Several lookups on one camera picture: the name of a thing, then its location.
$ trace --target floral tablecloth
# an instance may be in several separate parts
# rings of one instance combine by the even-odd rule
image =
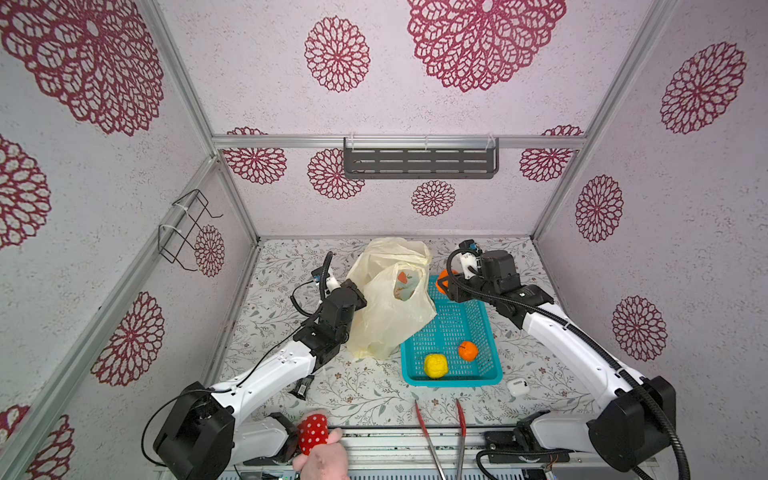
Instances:
[[[262,244],[257,266],[237,320],[227,351],[221,379],[229,379],[250,368],[262,355],[293,331],[303,319],[288,298],[293,288],[310,279],[310,271],[320,266],[326,253],[335,256],[332,267],[336,278],[346,278],[355,259],[370,238],[345,240],[268,240]],[[456,248],[455,238],[424,240],[434,259],[431,274],[445,269],[445,259]],[[534,283],[554,296],[549,279],[530,239],[476,239],[483,250],[507,250],[523,283]],[[305,310],[316,305],[313,286],[296,294]],[[333,425],[418,425],[414,400],[424,420],[433,425],[457,425],[454,399],[462,401],[469,425],[514,423],[541,409],[564,412],[592,412],[593,399],[542,344],[520,332],[511,322],[488,307],[496,347],[504,370],[499,385],[477,388],[433,389],[415,387],[402,379],[399,352],[387,360],[355,359],[344,347],[328,365],[315,374],[306,401],[289,394],[290,388],[271,398],[254,414],[262,418],[282,412],[294,422],[314,409],[330,411]],[[506,382],[526,378],[528,395],[515,398]]]

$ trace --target stuffed animal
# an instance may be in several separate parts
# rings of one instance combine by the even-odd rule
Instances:
[[[328,414],[311,412],[299,424],[301,453],[293,460],[293,469],[302,480],[349,480],[349,459],[341,446],[341,429],[328,433]]]

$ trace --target plastic bag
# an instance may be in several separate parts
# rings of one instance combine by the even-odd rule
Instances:
[[[424,242],[377,238],[347,278],[368,306],[355,312],[346,348],[356,357],[386,359],[437,314],[427,293],[432,253]]]

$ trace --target black wire hook rack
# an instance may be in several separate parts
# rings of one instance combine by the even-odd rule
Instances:
[[[193,216],[190,214],[190,209],[195,204],[195,201],[198,202],[202,209],[200,210],[200,213],[197,214],[197,216]],[[189,271],[189,272],[197,272],[199,269],[197,268],[186,268],[184,264],[179,259],[179,254],[181,253],[181,249],[184,248],[184,245],[189,245],[189,247],[192,250],[197,250],[192,243],[190,243],[189,236],[194,231],[194,228],[197,227],[198,230],[202,231],[202,227],[198,223],[200,220],[200,217],[203,216],[203,213],[208,214],[208,217],[211,218],[221,218],[224,216],[224,214],[221,215],[213,215],[210,210],[208,210],[208,204],[209,201],[206,198],[205,194],[200,191],[200,189],[194,189],[190,190],[189,192],[185,193],[181,197],[179,197],[176,201],[172,203],[173,207],[179,207],[184,211],[184,215],[176,222],[175,225],[168,225],[168,224],[162,224],[157,226],[157,252],[163,256],[165,260],[168,260],[170,263],[178,263],[181,265],[181,268]],[[190,226],[190,229],[188,232],[184,233],[181,230],[179,230],[179,225],[181,224],[181,221],[188,217],[192,220],[192,225]],[[170,236],[163,242],[163,234],[166,232],[167,229],[170,229]],[[181,245],[179,245],[179,248],[176,250],[176,252],[172,252],[166,248],[166,246],[173,240],[174,236],[179,236],[181,238]]]

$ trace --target basket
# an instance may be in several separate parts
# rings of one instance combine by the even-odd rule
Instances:
[[[441,387],[473,387],[501,382],[502,363],[498,360],[491,322],[485,304],[477,300],[456,303],[437,290],[436,275],[429,277],[429,296],[435,302],[437,315],[400,345],[402,377],[409,385]],[[474,343],[479,354],[474,362],[458,355],[465,340]],[[448,359],[449,372],[439,379],[424,373],[424,358],[442,353]]]

